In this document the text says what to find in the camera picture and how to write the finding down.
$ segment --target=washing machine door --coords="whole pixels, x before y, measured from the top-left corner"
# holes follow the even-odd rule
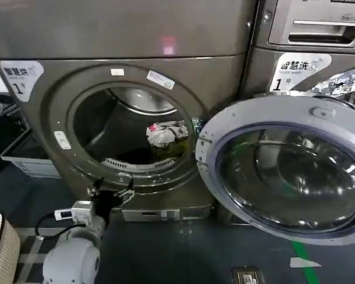
[[[303,243],[355,243],[355,106],[241,101],[204,126],[195,155],[212,194],[257,228]]]

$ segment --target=door glass window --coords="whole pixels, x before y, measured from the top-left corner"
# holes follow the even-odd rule
[[[320,233],[355,222],[355,160],[313,133],[244,133],[222,148],[216,167],[233,200],[274,227]]]
[[[172,137],[169,143],[161,146],[157,138],[147,136],[147,129],[163,122],[175,122],[176,127],[167,133]],[[188,130],[179,111],[142,89],[117,87],[94,93],[79,105],[73,126],[95,160],[123,171],[160,171],[188,152]]]

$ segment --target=wicker basket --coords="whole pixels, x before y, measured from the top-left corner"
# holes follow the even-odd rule
[[[0,284],[12,284],[20,253],[20,237],[0,214]]]

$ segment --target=white plastic basket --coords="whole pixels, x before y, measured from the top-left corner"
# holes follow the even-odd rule
[[[24,153],[31,150],[32,157],[26,157]],[[12,162],[26,175],[34,178],[60,179],[60,174],[46,152],[38,144],[31,129],[22,133],[0,155],[1,159]]]
[[[0,284],[13,283],[20,246],[17,232],[0,214]]]

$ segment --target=front-loading washing machine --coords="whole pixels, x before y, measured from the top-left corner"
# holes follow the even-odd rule
[[[199,136],[209,190],[276,236],[355,243],[355,0],[260,1],[241,98]]]
[[[77,198],[102,178],[113,191],[133,180],[118,218],[202,218],[214,199],[198,175],[196,136],[235,98],[255,8],[0,0],[0,74]],[[184,121],[188,138],[159,153],[146,129],[168,121]]]

